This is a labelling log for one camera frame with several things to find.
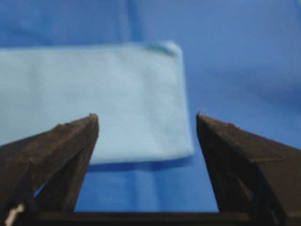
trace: blue surface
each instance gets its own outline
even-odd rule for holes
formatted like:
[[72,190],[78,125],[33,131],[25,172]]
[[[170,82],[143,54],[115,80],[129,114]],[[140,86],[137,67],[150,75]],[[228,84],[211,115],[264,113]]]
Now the blue surface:
[[297,1],[29,2],[0,2],[1,47],[174,40],[184,52],[196,154],[91,166],[77,210],[217,211],[195,135],[198,110],[301,148]]

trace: blue cloth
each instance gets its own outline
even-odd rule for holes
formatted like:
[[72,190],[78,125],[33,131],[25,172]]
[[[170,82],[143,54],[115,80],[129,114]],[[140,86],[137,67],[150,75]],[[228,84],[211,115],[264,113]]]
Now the blue cloth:
[[182,53],[173,42],[0,49],[0,68],[0,144],[96,113],[90,164],[192,155]]
[[183,50],[194,156],[91,166],[77,210],[217,211],[196,138],[198,110],[301,147],[296,0],[7,0],[0,31],[6,48],[174,40]]

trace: blue fabric background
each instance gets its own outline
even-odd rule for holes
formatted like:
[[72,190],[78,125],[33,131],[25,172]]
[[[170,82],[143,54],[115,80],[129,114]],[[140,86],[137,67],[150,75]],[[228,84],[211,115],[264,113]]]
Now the blue fabric background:
[[218,211],[195,132],[198,110],[301,148],[297,1],[0,2],[2,48],[161,40],[174,40],[184,52],[196,153],[91,166],[77,211]]

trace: light blue towel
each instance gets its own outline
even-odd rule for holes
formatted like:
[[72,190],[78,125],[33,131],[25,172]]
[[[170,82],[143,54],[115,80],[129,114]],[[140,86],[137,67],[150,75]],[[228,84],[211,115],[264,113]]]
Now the light blue towel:
[[156,45],[3,49],[0,145],[96,113],[91,164],[189,156],[181,50]]

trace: folded cloth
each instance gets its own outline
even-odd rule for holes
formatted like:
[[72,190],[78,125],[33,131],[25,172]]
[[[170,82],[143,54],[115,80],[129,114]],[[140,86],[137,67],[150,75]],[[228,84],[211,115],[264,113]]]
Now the folded cloth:
[[0,145],[96,113],[91,164],[192,154],[173,42],[0,51]]

